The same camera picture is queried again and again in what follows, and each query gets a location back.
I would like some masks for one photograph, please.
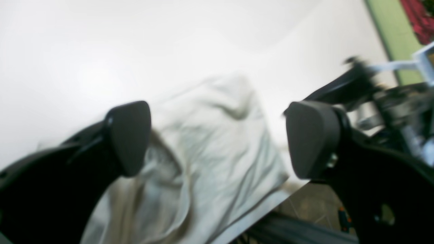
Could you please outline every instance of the white cloth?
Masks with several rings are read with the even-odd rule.
[[[150,106],[145,166],[108,189],[82,244],[207,243],[288,178],[244,77],[209,79]]]

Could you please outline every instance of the tiled floor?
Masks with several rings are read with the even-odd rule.
[[[338,210],[342,202],[328,185],[308,183],[275,211],[340,231]]]

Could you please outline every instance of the wrinkled fabric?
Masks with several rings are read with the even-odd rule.
[[[207,243],[288,178],[244,77],[208,79],[150,107],[145,166],[110,186],[82,244]]]

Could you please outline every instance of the red fabric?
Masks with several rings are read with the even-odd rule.
[[[431,43],[434,40],[434,18],[427,15],[421,1],[401,0],[401,4],[419,42],[424,45]]]

